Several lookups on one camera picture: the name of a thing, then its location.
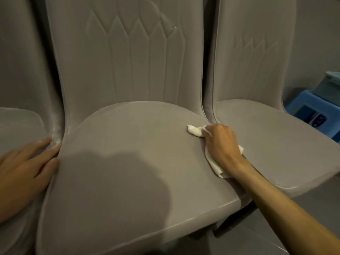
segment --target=gray seat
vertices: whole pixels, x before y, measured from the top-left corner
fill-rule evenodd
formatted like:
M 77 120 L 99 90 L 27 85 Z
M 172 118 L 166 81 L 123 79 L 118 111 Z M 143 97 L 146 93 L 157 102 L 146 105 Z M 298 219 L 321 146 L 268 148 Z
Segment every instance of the gray seat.
M 0 32 L 0 155 L 47 136 L 60 142 L 62 107 L 28 0 L 0 0 Z M 0 224 L 1 255 L 32 251 L 41 204 Z
M 293 197 L 340 171 L 340 146 L 288 115 L 281 95 L 295 0 L 219 0 L 204 110 L 230 125 L 254 167 Z
M 249 202 L 214 175 L 202 0 L 46 0 L 66 132 L 37 254 L 140 254 Z

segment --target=hand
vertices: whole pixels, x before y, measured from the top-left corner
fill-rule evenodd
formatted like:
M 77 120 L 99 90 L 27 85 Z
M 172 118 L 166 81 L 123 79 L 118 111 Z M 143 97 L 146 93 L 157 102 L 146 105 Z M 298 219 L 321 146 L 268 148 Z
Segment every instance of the hand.
M 27 206 L 49 184 L 59 159 L 61 144 L 31 158 L 51 138 L 31 142 L 0 157 L 0 223 Z
M 202 130 L 206 140 L 207 148 L 211 156 L 231 174 L 244 165 L 249 166 L 250 163 L 241 155 L 237 144 L 236 134 L 229 127 L 222 124 L 208 125 L 205 127 L 211 132 Z

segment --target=seat cushion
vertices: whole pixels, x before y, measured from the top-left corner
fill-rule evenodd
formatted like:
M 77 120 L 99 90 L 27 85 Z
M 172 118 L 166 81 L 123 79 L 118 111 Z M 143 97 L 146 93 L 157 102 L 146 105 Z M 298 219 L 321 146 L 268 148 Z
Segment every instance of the seat cushion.
M 248 199 L 214 175 L 201 116 L 163 102 L 104 107 L 63 143 L 39 220 L 37 253 L 132 254 L 239 210 Z
M 39 115 L 16 108 L 0 108 L 0 155 L 47 137 Z M 42 198 L 0 224 L 0 254 L 21 255 L 32 250 Z
M 300 195 L 340 171 L 340 145 L 284 111 L 237 99 L 214 108 L 218 121 L 236 132 L 245 157 L 287 195 Z

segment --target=forearm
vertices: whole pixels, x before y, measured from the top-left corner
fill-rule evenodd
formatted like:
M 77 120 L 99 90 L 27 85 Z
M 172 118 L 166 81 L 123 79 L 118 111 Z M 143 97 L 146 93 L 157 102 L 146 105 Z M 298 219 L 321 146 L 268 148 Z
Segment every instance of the forearm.
M 340 254 L 340 241 L 248 163 L 230 173 L 257 204 L 290 254 Z

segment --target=floor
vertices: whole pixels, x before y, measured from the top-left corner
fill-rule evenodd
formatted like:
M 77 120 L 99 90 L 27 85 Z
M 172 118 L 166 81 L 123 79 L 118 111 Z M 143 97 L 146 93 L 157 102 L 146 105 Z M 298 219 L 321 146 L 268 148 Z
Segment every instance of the floor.
M 294 198 L 294 201 L 340 238 L 339 174 L 318 188 Z M 184 237 L 170 244 L 166 250 L 155 251 L 150 255 L 288 254 L 259 210 L 219 239 L 209 231 L 198 241 Z

